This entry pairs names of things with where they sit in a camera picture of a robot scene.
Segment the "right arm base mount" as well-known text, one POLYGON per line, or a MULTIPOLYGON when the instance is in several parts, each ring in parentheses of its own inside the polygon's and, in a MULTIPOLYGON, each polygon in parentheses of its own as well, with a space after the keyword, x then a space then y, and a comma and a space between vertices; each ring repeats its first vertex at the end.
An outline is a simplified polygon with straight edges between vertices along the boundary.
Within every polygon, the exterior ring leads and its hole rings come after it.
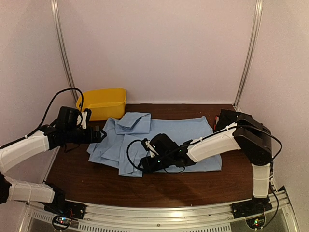
POLYGON ((262 214, 272 209, 268 198, 252 198, 247 201, 231 204, 234 219, 262 214))

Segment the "black shirt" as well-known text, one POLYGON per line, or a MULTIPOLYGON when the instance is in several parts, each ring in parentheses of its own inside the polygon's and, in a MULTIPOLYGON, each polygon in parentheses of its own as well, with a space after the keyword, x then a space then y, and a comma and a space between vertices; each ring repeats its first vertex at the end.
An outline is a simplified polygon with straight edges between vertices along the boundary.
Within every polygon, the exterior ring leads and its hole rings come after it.
POLYGON ((215 116, 213 131, 217 132, 219 130, 222 130, 226 126, 235 122, 239 115, 241 115, 240 112, 221 109, 220 114, 215 116))

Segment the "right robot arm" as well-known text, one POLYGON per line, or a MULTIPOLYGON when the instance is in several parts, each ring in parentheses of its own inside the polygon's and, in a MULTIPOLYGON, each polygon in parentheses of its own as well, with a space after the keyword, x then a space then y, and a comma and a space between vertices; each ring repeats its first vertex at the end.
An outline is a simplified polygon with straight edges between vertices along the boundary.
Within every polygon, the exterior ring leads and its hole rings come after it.
POLYGON ((235 122, 206 137, 188 140, 181 145, 160 133, 153 139, 142 141, 150 153, 141 159, 139 167, 144 173, 152 173, 169 166, 184 168, 205 159, 233 150, 242 150, 253 168, 253 199, 248 210, 258 213, 266 205, 273 162, 271 133, 251 116, 241 114, 235 122))

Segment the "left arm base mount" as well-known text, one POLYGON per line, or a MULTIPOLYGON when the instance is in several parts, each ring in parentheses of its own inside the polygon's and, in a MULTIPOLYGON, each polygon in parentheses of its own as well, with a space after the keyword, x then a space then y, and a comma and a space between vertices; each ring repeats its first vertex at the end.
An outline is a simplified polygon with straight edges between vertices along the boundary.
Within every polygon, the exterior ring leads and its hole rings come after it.
POLYGON ((86 205, 65 200, 64 203, 43 203, 44 210, 72 219, 84 219, 86 205))

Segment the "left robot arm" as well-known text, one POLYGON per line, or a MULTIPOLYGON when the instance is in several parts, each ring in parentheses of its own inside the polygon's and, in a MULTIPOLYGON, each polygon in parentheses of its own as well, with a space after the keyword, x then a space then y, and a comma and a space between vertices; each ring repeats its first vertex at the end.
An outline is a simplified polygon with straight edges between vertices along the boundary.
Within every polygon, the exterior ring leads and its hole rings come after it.
POLYGON ((62 106, 50 125, 39 126, 34 133, 0 148, 0 202, 21 201, 47 203, 60 215, 70 207, 65 193, 52 184, 18 181, 5 173, 21 162, 40 153, 65 147, 67 144, 100 143, 106 132, 100 126, 88 127, 91 110, 62 106))

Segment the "yellow plastic basket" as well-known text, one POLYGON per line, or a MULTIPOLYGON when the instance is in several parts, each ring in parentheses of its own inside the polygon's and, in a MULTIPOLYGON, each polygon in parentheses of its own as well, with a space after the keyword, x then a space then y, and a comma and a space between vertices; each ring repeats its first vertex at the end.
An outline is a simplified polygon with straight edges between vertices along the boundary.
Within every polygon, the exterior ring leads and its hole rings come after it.
POLYGON ((105 121, 109 118, 120 119, 125 114, 126 90, 107 88, 89 90, 83 93, 82 109, 90 109, 90 121, 105 121))

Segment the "light blue long sleeve shirt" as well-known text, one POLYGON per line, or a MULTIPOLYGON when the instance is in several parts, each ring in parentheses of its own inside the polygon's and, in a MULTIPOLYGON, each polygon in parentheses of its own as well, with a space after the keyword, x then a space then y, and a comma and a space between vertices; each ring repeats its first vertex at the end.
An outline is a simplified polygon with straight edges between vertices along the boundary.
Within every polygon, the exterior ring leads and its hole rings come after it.
POLYGON ((121 119, 109 118, 103 128, 107 137, 100 143, 90 144, 89 162, 118 169, 120 176, 142 177, 130 161, 138 165, 141 158, 149 156, 141 140, 166 134, 177 145, 212 134, 213 130, 204 116, 183 120, 153 119, 150 113, 125 113, 121 119))

